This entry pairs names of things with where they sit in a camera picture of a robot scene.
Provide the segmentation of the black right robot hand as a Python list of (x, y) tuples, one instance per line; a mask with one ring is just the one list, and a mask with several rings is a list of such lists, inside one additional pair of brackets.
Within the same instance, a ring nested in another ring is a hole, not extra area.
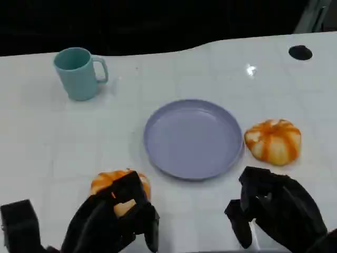
[(317, 204), (296, 180), (247, 166), (239, 182), (241, 196), (224, 213), (243, 248), (252, 244), (252, 221), (290, 252), (306, 252), (328, 234)]

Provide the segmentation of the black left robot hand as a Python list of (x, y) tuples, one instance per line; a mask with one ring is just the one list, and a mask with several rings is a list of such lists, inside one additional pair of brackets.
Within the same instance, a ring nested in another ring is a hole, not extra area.
[(133, 170), (110, 179), (100, 173), (96, 189), (72, 218), (61, 252), (120, 252), (144, 235), (150, 252), (158, 251), (159, 215)]

